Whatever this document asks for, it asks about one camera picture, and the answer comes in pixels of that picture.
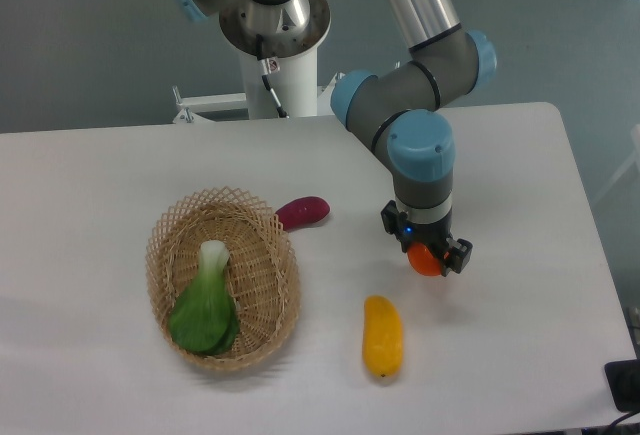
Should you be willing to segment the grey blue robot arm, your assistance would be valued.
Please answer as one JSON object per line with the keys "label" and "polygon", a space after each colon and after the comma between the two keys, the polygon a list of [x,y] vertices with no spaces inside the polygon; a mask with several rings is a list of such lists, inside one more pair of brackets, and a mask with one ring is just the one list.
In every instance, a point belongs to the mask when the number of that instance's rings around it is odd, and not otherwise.
{"label": "grey blue robot arm", "polygon": [[[462,271],[472,245],[451,232],[453,132],[441,107],[490,80],[492,43],[462,28],[451,0],[388,0],[410,58],[384,76],[351,71],[328,88],[330,108],[390,172],[394,197],[381,213],[416,269]],[[315,116],[317,50],[331,24],[327,0],[177,0],[194,20],[217,17],[239,56],[253,119]]]}

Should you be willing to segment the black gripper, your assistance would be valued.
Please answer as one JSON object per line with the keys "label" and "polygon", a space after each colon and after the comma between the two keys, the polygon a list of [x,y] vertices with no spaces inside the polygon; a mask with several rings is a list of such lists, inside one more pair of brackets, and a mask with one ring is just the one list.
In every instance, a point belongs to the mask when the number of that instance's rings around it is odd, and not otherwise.
{"label": "black gripper", "polygon": [[451,238],[451,205],[414,209],[390,200],[381,211],[387,234],[396,238],[403,253],[412,243],[425,245],[440,258],[441,275],[460,274],[468,264],[473,244],[466,239]]}

